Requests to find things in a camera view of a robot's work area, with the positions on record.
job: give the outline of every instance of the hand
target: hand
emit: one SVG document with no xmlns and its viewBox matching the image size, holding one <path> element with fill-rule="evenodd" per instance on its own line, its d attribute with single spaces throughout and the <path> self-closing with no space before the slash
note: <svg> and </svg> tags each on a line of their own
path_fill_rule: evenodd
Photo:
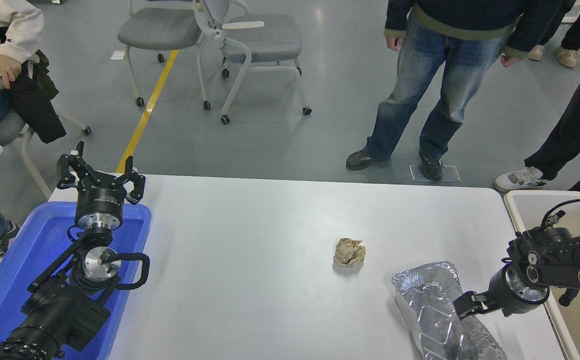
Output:
<svg viewBox="0 0 580 360">
<path fill-rule="evenodd" d="M 517 59 L 516 57 L 507 57 L 506 55 L 501 55 L 501 64 L 503 68 L 510 68 L 512 64 L 520 62 L 521 59 Z"/>
<path fill-rule="evenodd" d="M 388 46 L 388 49 L 394 51 L 395 53 L 399 52 L 399 48 L 402 47 L 404 43 L 404 38 L 391 38 L 386 36 L 385 37 L 385 44 Z"/>
<path fill-rule="evenodd" d="M 10 82 L 14 82 L 21 74 L 21 63 L 8 55 L 0 55 L 0 77 L 3 79 L 3 87 L 10 88 Z"/>
</svg>

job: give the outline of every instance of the yellow floor line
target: yellow floor line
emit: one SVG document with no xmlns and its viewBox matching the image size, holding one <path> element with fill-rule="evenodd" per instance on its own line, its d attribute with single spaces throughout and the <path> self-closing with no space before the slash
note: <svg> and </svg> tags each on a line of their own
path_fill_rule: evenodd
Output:
<svg viewBox="0 0 580 360">
<path fill-rule="evenodd" d="M 148 119 L 150 119 L 150 114 L 152 114 L 153 109 L 155 108 L 155 104 L 157 103 L 157 99 L 159 99 L 159 95 L 162 93 L 162 88 L 164 88 L 164 84 L 168 79 L 168 75 L 170 74 L 174 60 L 177 58 L 177 54 L 179 54 L 178 50 L 173 50 L 170 53 L 168 61 L 166 62 L 166 65 L 163 68 L 161 75 L 159 76 L 159 80 L 157 81 L 157 84 L 152 91 L 150 100 L 148 100 L 148 104 L 145 106 L 145 110 L 143 110 L 141 119 L 134 128 L 134 133 L 132 134 L 132 137 L 130 137 L 130 142 L 128 142 L 128 146 L 125 148 L 125 152 L 119 161 L 119 165 L 116 167 L 117 173 L 123 173 L 126 171 L 126 158 L 135 153 L 137 144 L 139 144 L 139 139 L 141 139 L 141 136 L 144 133 L 144 128 L 146 128 L 146 125 L 148 124 Z"/>
</svg>

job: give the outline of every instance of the concrete floor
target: concrete floor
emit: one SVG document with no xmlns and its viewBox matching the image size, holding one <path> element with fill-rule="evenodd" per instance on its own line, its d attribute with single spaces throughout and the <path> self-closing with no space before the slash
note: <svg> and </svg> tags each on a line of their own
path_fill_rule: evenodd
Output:
<svg viewBox="0 0 580 360">
<path fill-rule="evenodd" d="M 50 144 L 34 137 L 31 157 L 53 186 L 57 159 L 83 140 L 85 160 L 98 171 L 114 172 L 144 110 L 134 104 L 125 62 L 109 59 L 124 48 L 117 31 L 128 18 L 127 0 L 31 3 L 45 17 L 42 50 L 60 90 L 54 106 L 87 123 L 93 132 L 83 136 L 66 124 L 68 135 Z M 135 3 L 137 8 L 144 6 L 141 0 Z M 237 68 L 229 79 L 222 78 L 219 51 L 206 48 L 203 63 L 212 109 L 204 111 L 197 50 L 181 50 L 134 152 L 140 173 L 492 187 L 494 178 L 521 169 L 523 159 L 539 148 L 580 82 L 580 61 L 576 68 L 565 68 L 553 53 L 568 25 L 562 25 L 546 44 L 541 61 L 525 60 L 511 68 L 496 62 L 470 101 L 464 126 L 443 158 L 446 165 L 457 166 L 461 182 L 414 182 L 409 165 L 418 164 L 418 135 L 438 100 L 441 72 L 437 73 L 392 159 L 363 171 L 349 171 L 346 158 L 364 146 L 377 105 L 394 86 L 397 55 L 386 48 L 382 36 L 386 1 L 247 3 L 254 14 L 281 12 L 296 18 L 303 37 L 303 80 L 313 113 L 302 116 L 290 73 L 251 73 L 230 109 L 232 122 L 223 125 L 220 110 Z M 238 11 L 230 10 L 228 17 L 237 15 Z M 164 69 L 155 55 L 154 51 L 132 51 L 146 102 Z M 23 223 L 46 199 L 21 164 L 19 146 L 20 140 L 4 148 L 0 156 L 0 210 Z M 579 178 L 580 155 L 546 189 L 566 190 Z"/>
</svg>

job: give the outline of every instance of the dark sweater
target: dark sweater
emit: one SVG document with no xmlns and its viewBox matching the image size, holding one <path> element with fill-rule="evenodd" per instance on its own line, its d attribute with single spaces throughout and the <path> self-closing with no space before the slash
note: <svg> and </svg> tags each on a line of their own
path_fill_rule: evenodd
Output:
<svg viewBox="0 0 580 360">
<path fill-rule="evenodd" d="M 464 40 L 490 40 L 514 31 L 504 53 L 524 59 L 539 43 L 561 0 L 388 0 L 384 35 L 403 37 L 407 16 Z"/>
</svg>

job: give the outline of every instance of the cable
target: cable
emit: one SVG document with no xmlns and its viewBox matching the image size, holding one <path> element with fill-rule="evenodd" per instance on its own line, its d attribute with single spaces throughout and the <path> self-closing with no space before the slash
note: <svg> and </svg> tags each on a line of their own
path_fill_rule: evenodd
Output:
<svg viewBox="0 0 580 360">
<path fill-rule="evenodd" d="M 548 218 L 550 217 L 550 214 L 552 214 L 555 210 L 557 210 L 558 208 L 563 207 L 565 205 L 572 204 L 572 203 L 580 203 L 580 198 L 576 198 L 574 200 L 568 200 L 568 201 L 564 201 L 562 203 L 558 203 L 555 207 L 548 210 L 548 212 L 546 212 L 546 214 L 543 215 L 543 219 L 541 220 L 541 226 L 546 226 L 546 223 L 548 223 Z"/>
<path fill-rule="evenodd" d="M 66 231 L 68 234 L 68 239 L 70 239 L 71 242 L 75 242 L 77 241 L 77 239 L 75 239 L 75 237 L 73 236 L 72 232 L 70 232 L 70 230 L 74 229 L 74 228 L 79 228 L 79 226 L 77 226 L 76 224 L 71 225 L 70 227 L 68 227 L 68 230 Z M 81 234 L 83 234 L 82 232 L 78 232 L 77 236 L 81 237 Z"/>
</svg>

